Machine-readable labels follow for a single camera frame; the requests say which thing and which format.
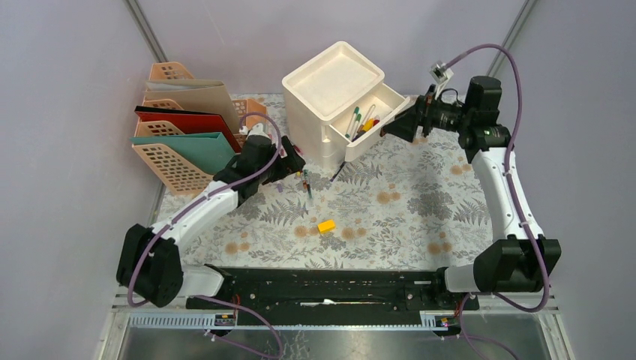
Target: file organizer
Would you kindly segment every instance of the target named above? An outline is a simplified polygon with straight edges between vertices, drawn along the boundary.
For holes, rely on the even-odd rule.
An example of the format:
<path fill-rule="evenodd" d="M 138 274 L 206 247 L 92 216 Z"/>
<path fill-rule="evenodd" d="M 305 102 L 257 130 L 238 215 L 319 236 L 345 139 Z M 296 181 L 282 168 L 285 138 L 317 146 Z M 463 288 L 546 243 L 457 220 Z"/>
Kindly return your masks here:
<path fill-rule="evenodd" d="M 150 80 L 162 79 L 193 79 L 192 74 L 178 62 L 153 64 L 150 71 Z M 239 116 L 245 113 L 257 111 L 267 113 L 267 108 L 254 99 L 233 101 Z M 175 101 L 170 99 L 145 100 L 145 107 L 158 107 L 162 109 L 183 110 Z M 141 122 L 137 119 L 135 137 L 161 137 L 168 135 L 184 135 L 169 121 Z M 245 136 L 235 134 L 238 143 L 243 146 Z M 150 167 L 153 173 L 166 185 L 172 194 L 188 195 L 199 194 L 212 181 L 214 174 L 208 174 L 190 161 L 184 159 L 179 153 L 163 144 L 132 145 L 133 150 Z"/>

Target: marker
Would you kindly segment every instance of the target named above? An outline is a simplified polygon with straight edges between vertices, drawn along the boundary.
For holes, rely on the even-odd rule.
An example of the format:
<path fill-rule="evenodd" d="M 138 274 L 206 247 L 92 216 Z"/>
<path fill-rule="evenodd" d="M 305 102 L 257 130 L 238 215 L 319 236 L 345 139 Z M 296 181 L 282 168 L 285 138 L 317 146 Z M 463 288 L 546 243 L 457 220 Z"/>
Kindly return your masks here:
<path fill-rule="evenodd" d="M 336 173 L 331 177 L 331 180 L 329 180 L 330 182 L 334 182 L 334 180 L 338 177 L 338 174 L 340 173 L 340 171 L 342 171 L 345 165 L 347 165 L 347 162 L 343 161 L 340 167 L 338 168 L 338 170 L 336 171 Z"/>
<path fill-rule="evenodd" d="M 360 128 L 360 131 L 358 131 L 358 133 L 356 133 L 355 137 L 353 138 L 353 141 L 356 141 L 359 137 L 361 137 L 367 131 L 369 131 L 374 126 L 374 124 L 377 124 L 375 121 L 376 120 L 373 120 L 372 118 L 370 118 L 369 121 L 367 121 L 364 125 L 362 125 L 362 127 Z"/>
<path fill-rule="evenodd" d="M 371 114 L 374 113 L 374 110 L 376 109 L 376 104 L 373 104 L 369 107 L 369 110 L 367 110 L 367 113 L 364 114 L 364 116 L 362 117 L 363 120 L 362 121 L 366 121 L 367 119 L 369 119 L 371 117 Z"/>
<path fill-rule="evenodd" d="M 353 110 L 353 115 L 351 115 L 351 122 L 349 123 L 349 126 L 346 127 L 346 133 L 344 137 L 346 137 L 347 139 L 351 137 L 351 132 L 353 131 L 353 127 L 355 126 L 356 119 L 358 117 L 359 112 L 360 112 L 360 108 L 356 106 L 355 110 Z"/>
<path fill-rule="evenodd" d="M 309 185 L 309 172 L 307 170 L 302 170 L 302 175 L 304 176 L 304 182 L 307 183 L 307 195 L 309 195 L 309 199 L 313 199 L 311 196 L 311 185 Z"/>
<path fill-rule="evenodd" d="M 358 128 L 358 124 L 361 122 L 360 119 L 362 119 L 362 115 L 358 114 L 355 117 L 355 121 L 353 122 L 353 126 L 351 127 L 351 132 L 348 133 L 349 137 L 348 139 L 352 138 L 354 135 L 356 135 L 356 129 Z"/>

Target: yellow block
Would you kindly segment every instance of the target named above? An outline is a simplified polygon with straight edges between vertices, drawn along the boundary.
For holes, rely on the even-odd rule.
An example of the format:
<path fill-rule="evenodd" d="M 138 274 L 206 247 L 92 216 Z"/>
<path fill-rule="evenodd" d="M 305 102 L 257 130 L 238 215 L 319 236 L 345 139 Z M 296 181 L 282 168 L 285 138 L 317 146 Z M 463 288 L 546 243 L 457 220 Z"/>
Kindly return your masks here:
<path fill-rule="evenodd" d="M 327 233 L 328 231 L 332 231 L 336 228 L 336 223 L 333 220 L 327 220 L 324 223 L 318 224 L 318 231 L 321 234 Z"/>

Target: floral tablecloth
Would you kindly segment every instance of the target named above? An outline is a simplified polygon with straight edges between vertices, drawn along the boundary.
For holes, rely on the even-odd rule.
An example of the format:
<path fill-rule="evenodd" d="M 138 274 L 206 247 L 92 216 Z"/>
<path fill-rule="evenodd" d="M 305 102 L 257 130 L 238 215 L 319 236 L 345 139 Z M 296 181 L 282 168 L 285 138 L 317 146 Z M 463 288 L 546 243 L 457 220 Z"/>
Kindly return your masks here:
<path fill-rule="evenodd" d="M 244 94 L 267 106 L 287 134 L 282 94 Z M 491 243 L 482 188 L 457 135 L 434 130 L 413 144 L 385 136 L 331 170 L 307 161 L 313 200 L 297 175 L 261 186 L 185 250 L 191 265 L 320 269 L 420 269 L 472 262 Z M 167 190 L 157 219 L 191 199 Z M 317 224 L 336 229 L 320 235 Z"/>

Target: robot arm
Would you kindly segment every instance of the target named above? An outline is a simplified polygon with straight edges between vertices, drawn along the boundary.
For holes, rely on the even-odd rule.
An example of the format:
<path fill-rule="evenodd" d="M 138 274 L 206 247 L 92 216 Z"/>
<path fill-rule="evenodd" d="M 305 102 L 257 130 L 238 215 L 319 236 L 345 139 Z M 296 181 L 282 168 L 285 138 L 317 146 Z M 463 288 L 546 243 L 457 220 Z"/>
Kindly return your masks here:
<path fill-rule="evenodd" d="M 443 269 L 445 290 L 451 293 L 539 291 L 543 287 L 539 263 L 515 211 L 506 181 L 504 162 L 510 133 L 506 127 L 497 124 L 500 81 L 489 76 L 473 77 L 464 104 L 444 103 L 438 97 L 439 92 L 432 85 L 426 95 L 418 97 L 414 106 L 398 114 L 395 121 L 382 130 L 410 142 L 414 140 L 418 126 L 422 126 L 424 137 L 433 128 L 458 133 L 459 145 L 481 182 L 493 227 L 493 244 L 479 254 L 473 264 Z M 542 228 L 534 221 L 518 178 L 514 151 L 510 154 L 509 164 L 520 207 L 532 234 L 538 237 L 541 255 L 550 274 L 561 254 L 559 242 L 546 239 Z"/>
<path fill-rule="evenodd" d="M 260 184 L 276 182 L 302 171 L 305 161 L 296 153 L 287 136 L 283 136 L 281 142 L 286 156 L 278 154 L 269 169 L 251 181 L 211 195 L 219 188 L 256 173 L 274 156 L 276 146 L 263 131 L 263 125 L 254 125 L 241 154 L 237 154 L 225 169 L 216 174 L 201 194 L 166 220 L 148 228 L 139 224 L 132 226 L 124 240 L 117 281 L 128 287 L 141 253 L 152 238 L 167 228 L 145 260 L 135 281 L 134 292 L 158 307 L 169 304 L 176 296 L 216 295 L 223 284 L 223 275 L 208 266 L 182 265 L 182 252 L 205 228 L 254 195 Z"/>

